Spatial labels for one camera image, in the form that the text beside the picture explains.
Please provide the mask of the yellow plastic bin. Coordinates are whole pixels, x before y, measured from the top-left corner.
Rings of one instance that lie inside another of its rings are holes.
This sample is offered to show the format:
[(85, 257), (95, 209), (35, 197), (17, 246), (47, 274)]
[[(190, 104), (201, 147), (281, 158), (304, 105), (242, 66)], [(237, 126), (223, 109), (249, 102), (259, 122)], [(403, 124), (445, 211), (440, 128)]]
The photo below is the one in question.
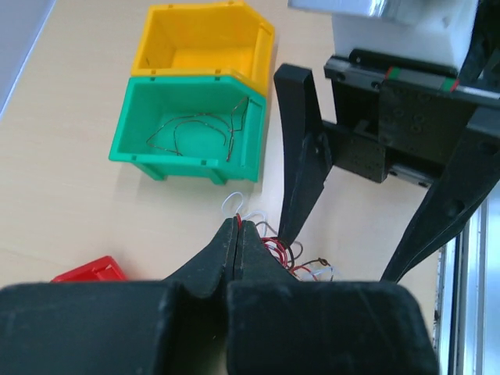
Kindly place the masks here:
[(267, 95), (274, 26), (243, 1), (149, 7), (131, 74), (232, 76)]

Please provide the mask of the green plastic bin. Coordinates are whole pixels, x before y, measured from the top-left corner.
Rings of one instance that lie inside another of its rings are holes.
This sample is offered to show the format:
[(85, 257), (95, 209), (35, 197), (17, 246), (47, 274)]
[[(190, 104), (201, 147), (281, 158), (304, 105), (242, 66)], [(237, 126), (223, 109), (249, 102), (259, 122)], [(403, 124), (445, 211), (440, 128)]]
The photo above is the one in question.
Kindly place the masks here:
[(231, 76), (132, 77), (109, 151), (153, 180), (259, 179), (266, 98)]

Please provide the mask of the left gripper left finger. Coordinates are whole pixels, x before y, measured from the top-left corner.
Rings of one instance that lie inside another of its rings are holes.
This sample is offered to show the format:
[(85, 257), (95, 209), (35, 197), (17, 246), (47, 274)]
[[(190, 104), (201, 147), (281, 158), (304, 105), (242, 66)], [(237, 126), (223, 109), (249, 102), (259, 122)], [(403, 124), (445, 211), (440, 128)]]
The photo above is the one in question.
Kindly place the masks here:
[(4, 374), (223, 374), (238, 224), (164, 280), (1, 290)]

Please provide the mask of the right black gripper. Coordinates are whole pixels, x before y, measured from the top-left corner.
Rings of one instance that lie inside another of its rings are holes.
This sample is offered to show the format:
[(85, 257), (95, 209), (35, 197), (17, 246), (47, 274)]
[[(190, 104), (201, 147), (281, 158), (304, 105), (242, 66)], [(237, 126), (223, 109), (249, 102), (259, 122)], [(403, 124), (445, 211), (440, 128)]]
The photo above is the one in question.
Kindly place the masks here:
[[(377, 183), (392, 175), (420, 186), (445, 168), (382, 274), (397, 283), (459, 234), (499, 181), (499, 77), (466, 80), (451, 66), (358, 48), (332, 55), (324, 73), (337, 125), (352, 134), (338, 166)], [(313, 72), (283, 64), (273, 79), (284, 148), (278, 237), (293, 241), (333, 164)]]

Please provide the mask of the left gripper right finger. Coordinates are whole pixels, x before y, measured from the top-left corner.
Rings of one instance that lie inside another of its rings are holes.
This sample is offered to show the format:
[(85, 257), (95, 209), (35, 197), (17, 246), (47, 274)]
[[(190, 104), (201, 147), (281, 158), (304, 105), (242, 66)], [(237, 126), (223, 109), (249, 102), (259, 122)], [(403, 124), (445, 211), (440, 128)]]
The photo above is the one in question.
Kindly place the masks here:
[(228, 373), (439, 373), (420, 306), (404, 287), (296, 280), (247, 221), (237, 252), (241, 265), (227, 287)]

